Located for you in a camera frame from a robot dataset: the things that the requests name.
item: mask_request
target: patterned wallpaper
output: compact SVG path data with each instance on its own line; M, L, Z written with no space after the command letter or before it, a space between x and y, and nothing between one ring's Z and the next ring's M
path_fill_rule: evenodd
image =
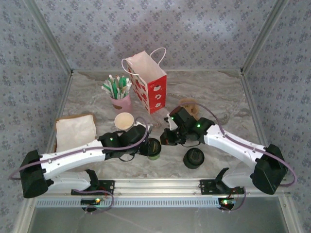
M6 233L23 200L20 182L7 177L26 152L44 152L68 76L22 0L2 0L0 9L0 233Z
M275 1L36 2L72 69L121 69L122 58L159 47L165 68L239 68Z
M293 0L247 77L270 142L298 175L293 199L311 232L311 3Z

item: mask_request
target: marble table surface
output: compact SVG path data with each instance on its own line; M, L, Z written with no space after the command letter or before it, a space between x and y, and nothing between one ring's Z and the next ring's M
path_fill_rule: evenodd
M131 99L134 117L142 116L155 125L150 137L159 140L168 124L163 118L178 104L182 98L194 98L213 111L221 120L225 130L248 141L258 143L255 126L252 120L246 97L237 71L168 71L166 107L149 115L139 102L134 92ZM96 133L100 136L116 130L113 111L108 95L101 89L103 80L109 73L74 72L68 99L63 115L94 113ZM214 120L200 108L200 117ZM110 178L214 178L224 167L233 168L240 161L217 148L199 145L205 154L205 161L198 169L188 169L183 157L189 148L181 145L162 146L160 158L152 161L145 156L136 155L131 162L110 159L104 162L87 164L75 171L87 168L95 170L100 179Z

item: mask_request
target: aluminum frame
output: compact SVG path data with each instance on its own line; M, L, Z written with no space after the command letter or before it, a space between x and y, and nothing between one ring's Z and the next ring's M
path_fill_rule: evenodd
M34 17L34 20L38 24L38 27L42 31L46 41L50 45L52 51L54 52L56 58L58 59L60 65L64 69L67 74L71 74L71 69L67 59L62 52L61 48L59 47L52 31L50 30L47 22L45 21L41 11L39 10L35 0L24 0L28 10L30 11L31 15Z
M56 117L60 117L64 110L68 93L72 82L72 76L70 75L65 92L62 96L59 111ZM256 105L251 96L247 79L241 75L241 82L246 94L246 99L250 106L253 121L257 134L259 136L260 143L267 144L267 139L264 135L264 131L259 120L258 112L256 111ZM56 139L56 133L51 132L49 142L47 145L46 153L53 150ZM114 195L118 198L208 198L208 197L226 197L226 195L201 195L200 188L198 187L200 179L114 179L115 190ZM287 228L291 233L303 233L301 223L299 221L297 211L294 206L293 199L288 189L279 188L274 195L267 195L257 190L256 188L246 189L248 198L251 197L278 197L281 205L281 209L287 224ZM72 198L69 194L44 194L41 198ZM21 210L17 216L14 233L27 232L32 216L35 210L35 205L38 198L26 199L23 201Z

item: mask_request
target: pink cup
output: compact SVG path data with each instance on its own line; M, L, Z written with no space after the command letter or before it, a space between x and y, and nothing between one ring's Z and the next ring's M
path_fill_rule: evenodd
M132 112L132 102L131 102L130 95L127 95L126 97L120 100L115 100L113 98L110 98L110 100L117 114Z

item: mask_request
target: black bracket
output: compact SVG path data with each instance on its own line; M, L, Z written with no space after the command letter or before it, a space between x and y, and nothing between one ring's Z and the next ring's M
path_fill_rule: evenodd
M199 188L202 195L230 195L244 194L244 189L240 187L229 188L222 182L223 175L229 168L224 168L220 171L214 180L200 180Z
M113 180L98 180L95 171L88 169L88 170L86 170L86 172L88 173L88 175L91 179L91 181L90 181L91 186L89 188L87 188L85 191L104 190L104 191L108 191L111 194L113 194L114 189L115 189L115 181L113 181ZM73 196L92 196L92 195L98 196L99 194L100 193L81 194L79 192L71 190L71 195L73 195Z
M99 180L99 190L105 190L113 194L115 190L115 181L113 180Z

